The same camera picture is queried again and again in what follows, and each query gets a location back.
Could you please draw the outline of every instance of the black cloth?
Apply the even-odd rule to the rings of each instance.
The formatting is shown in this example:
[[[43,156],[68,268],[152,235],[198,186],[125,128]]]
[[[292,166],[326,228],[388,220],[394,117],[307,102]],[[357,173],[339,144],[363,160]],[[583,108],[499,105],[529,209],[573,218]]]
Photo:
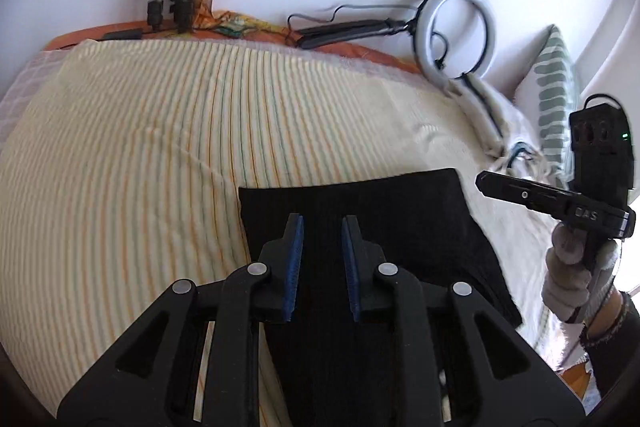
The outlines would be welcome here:
[[[640,315],[627,295],[625,305],[629,306],[628,311],[615,334],[602,343],[587,344],[584,348],[591,360],[600,396],[609,392],[640,349]]]
[[[353,322],[340,251],[340,221],[348,214],[388,261],[423,282],[468,282],[514,327],[522,322],[454,169],[320,187],[240,188],[239,198],[253,261],[262,245],[282,237],[289,213],[305,219],[292,321],[265,326],[293,425],[389,425],[392,336],[387,325]]]

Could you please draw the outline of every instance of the striped pillow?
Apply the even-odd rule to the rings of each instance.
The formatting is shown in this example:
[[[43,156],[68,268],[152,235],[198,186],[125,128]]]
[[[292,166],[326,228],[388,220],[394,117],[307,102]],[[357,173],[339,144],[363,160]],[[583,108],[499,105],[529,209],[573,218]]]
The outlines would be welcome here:
[[[540,136],[540,146],[550,166],[550,182],[566,187],[573,177],[569,115],[577,107],[578,82],[574,65],[557,26],[531,70],[516,89],[514,104]]]

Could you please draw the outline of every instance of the mattress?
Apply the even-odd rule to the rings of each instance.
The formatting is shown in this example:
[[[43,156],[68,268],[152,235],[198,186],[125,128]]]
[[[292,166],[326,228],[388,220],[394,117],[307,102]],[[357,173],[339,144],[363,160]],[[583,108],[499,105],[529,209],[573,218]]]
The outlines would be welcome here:
[[[52,413],[174,280],[247,263],[238,187],[456,168],[521,336],[559,362],[540,298],[555,221],[477,191],[488,162],[474,131],[422,77],[258,43],[87,41],[62,57],[41,55],[49,73],[23,72],[0,103],[24,110],[3,123],[0,341]],[[261,353],[261,423],[288,425]]]

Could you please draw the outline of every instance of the black clamp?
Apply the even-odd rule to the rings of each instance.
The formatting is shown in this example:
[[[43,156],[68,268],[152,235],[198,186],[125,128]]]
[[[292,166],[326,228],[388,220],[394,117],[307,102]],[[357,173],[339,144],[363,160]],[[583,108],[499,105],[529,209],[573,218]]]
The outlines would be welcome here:
[[[342,220],[341,242],[354,320],[394,332],[390,425],[443,426],[444,396],[452,426],[575,427],[584,418],[572,391],[468,283],[422,283],[388,263],[362,239],[355,216]],[[176,281],[63,398],[60,425],[258,426],[258,324],[291,320],[302,246],[302,216],[290,214],[283,238],[264,245],[257,263],[199,287]],[[209,321],[216,325],[197,423]]]
[[[162,26],[164,0],[151,0],[146,5],[146,23],[158,31]]]
[[[608,98],[618,107],[609,103],[587,107],[594,98]],[[610,239],[631,237],[636,227],[636,213],[628,206],[634,152],[625,111],[608,94],[589,96],[582,110],[569,115],[569,126],[575,166],[570,190],[487,171],[478,174],[476,186],[485,196],[523,204],[586,231],[582,263],[591,273],[591,292],[599,280],[596,256],[600,248]],[[576,308],[567,322],[581,323],[584,313],[584,307]]]
[[[178,26],[180,33],[191,30],[193,25],[194,1],[195,0],[171,0],[172,5],[169,12],[174,14],[174,22]]]

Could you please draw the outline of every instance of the hand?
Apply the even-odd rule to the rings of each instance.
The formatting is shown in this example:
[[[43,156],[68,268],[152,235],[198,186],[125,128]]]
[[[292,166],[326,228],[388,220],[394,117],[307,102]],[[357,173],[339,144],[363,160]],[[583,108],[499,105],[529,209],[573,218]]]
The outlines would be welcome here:
[[[612,239],[600,248],[594,270],[597,279],[589,292],[591,273],[582,263],[586,235],[584,230],[560,223],[551,235],[553,247],[546,251],[548,271],[542,299],[562,322],[569,320],[578,307],[581,307],[580,320],[591,321],[607,296],[613,269],[620,257],[620,245]]]

